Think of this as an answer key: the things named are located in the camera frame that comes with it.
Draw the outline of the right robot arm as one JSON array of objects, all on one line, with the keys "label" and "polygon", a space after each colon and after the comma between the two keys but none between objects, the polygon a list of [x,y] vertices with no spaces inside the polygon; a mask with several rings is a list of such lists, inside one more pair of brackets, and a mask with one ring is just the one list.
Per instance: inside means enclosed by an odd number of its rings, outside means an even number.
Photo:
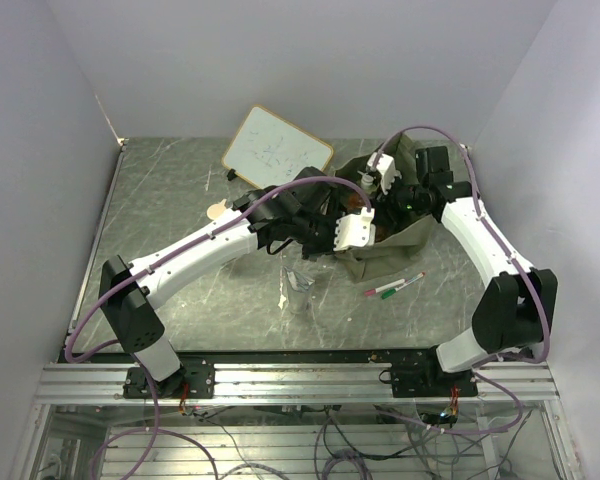
[{"label": "right robot arm", "polygon": [[430,394],[445,394],[456,372],[498,355],[519,359],[521,350],[541,346],[537,363],[550,347],[558,281],[549,269],[537,269],[503,236],[488,215],[476,187],[457,181],[444,147],[415,153],[416,179],[401,180],[393,157],[378,151],[368,161],[389,205],[402,212],[430,215],[451,233],[477,269],[485,287],[470,327],[436,347],[437,362],[420,373]]}]

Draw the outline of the olive canvas bag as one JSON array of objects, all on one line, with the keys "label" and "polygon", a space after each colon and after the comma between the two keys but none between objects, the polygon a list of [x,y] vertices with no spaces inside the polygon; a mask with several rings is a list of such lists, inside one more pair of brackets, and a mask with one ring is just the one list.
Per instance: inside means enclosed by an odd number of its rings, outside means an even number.
[{"label": "olive canvas bag", "polygon": [[[392,140],[385,149],[393,156],[396,167],[405,183],[415,182],[415,151],[418,145],[403,134]],[[371,153],[354,157],[336,169],[334,176],[345,178],[353,183],[359,181],[358,171],[363,171]],[[342,201],[353,193],[352,190],[338,185],[343,190]],[[412,266],[417,255],[426,246],[435,225],[432,215],[428,214],[408,225],[386,225],[379,221],[376,210],[375,244],[371,247],[351,249],[335,254],[338,262],[348,271],[353,282],[374,280],[386,275],[398,273]]]}]

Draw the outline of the green bottle beige cap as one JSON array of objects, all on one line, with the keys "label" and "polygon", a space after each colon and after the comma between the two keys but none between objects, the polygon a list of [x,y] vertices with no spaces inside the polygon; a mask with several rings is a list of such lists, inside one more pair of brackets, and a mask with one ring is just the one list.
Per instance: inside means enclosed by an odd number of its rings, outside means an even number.
[{"label": "green bottle beige cap", "polygon": [[227,200],[223,199],[217,203],[210,205],[206,210],[206,216],[209,220],[215,221],[228,209]]}]

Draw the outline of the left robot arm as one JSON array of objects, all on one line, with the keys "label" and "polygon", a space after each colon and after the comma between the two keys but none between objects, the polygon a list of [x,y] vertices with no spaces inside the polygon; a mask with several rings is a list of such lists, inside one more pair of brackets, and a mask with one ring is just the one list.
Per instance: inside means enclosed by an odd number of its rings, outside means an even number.
[{"label": "left robot arm", "polygon": [[332,253],[337,200],[336,184],[306,167],[284,191],[251,190],[207,226],[158,252],[131,262],[107,260],[101,310],[123,351],[140,364],[132,371],[140,378],[125,387],[125,397],[175,398],[191,389],[209,397],[208,380],[183,365],[158,309],[202,275],[259,249],[275,255],[296,242],[303,258]]}]

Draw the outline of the orange bottle pink cap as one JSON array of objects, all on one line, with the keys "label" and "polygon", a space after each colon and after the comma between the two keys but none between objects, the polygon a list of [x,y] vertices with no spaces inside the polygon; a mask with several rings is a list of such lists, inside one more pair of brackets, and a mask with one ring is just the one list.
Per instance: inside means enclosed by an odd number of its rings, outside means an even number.
[{"label": "orange bottle pink cap", "polygon": [[359,211],[366,207],[364,199],[356,192],[349,194],[344,200],[344,207],[348,212]]}]

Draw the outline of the yellow-green pump bottle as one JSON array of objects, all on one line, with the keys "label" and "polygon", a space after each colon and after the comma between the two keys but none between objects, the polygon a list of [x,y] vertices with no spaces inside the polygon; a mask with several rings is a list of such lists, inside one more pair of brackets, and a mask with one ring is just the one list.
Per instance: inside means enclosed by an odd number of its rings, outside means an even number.
[{"label": "yellow-green pump bottle", "polygon": [[376,189],[374,177],[370,173],[362,172],[362,171],[358,171],[358,174],[360,175],[360,178],[359,178],[360,188],[368,194],[374,192]]}]

